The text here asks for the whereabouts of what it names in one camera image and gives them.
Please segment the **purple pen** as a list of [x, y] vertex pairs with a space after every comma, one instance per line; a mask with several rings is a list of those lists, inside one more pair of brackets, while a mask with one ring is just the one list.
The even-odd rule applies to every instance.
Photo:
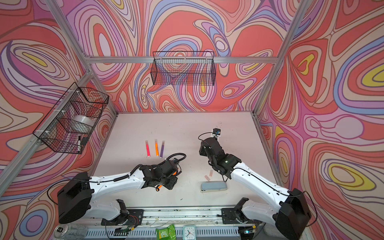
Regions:
[[163, 155], [164, 155], [164, 148], [165, 148], [165, 141], [162, 141], [161, 151], [160, 151], [160, 158], [163, 158]]

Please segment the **pink highlighter pen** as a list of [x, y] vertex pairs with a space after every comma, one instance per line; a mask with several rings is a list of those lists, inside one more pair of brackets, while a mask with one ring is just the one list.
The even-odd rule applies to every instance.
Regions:
[[146, 140], [145, 143], [146, 143], [147, 157], [150, 157], [150, 156], [151, 156], [151, 152], [150, 152], [150, 147], [149, 147], [149, 142], [148, 142], [148, 140]]

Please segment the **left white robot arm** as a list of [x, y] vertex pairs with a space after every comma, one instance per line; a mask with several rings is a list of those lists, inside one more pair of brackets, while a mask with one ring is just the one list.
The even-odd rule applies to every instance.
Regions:
[[160, 187], [172, 190], [181, 173], [180, 162], [171, 155], [157, 165], [137, 165], [132, 171], [106, 177], [90, 177], [88, 173], [77, 174], [59, 190], [59, 223], [70, 224], [82, 218], [101, 219], [103, 226], [124, 225], [130, 213], [121, 199], [107, 205], [98, 201], [114, 193]]

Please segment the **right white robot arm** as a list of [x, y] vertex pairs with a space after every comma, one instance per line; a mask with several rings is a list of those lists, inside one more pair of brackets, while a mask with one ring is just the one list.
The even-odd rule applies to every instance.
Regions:
[[312, 217], [304, 192], [288, 190], [257, 174], [238, 157], [226, 154], [216, 137], [202, 140], [199, 154], [209, 159], [214, 171], [242, 184], [265, 201], [265, 204], [260, 204], [242, 198], [228, 220], [240, 224], [264, 222], [275, 225], [289, 240], [301, 238]]

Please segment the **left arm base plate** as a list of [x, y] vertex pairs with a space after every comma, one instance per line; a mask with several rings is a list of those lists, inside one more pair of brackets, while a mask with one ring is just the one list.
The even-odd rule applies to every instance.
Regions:
[[143, 215], [143, 209], [127, 210], [127, 213], [122, 213], [113, 220], [102, 219], [101, 225], [137, 227], [142, 224]]

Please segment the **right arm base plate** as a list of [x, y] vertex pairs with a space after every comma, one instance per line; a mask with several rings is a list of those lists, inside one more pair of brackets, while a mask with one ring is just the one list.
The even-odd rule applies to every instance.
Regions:
[[244, 214], [240, 213], [239, 210], [235, 210], [234, 208], [222, 208], [221, 213], [217, 215], [222, 219], [223, 224], [225, 225], [234, 225], [234, 224], [253, 224], [259, 225], [263, 222], [258, 220], [250, 220]]

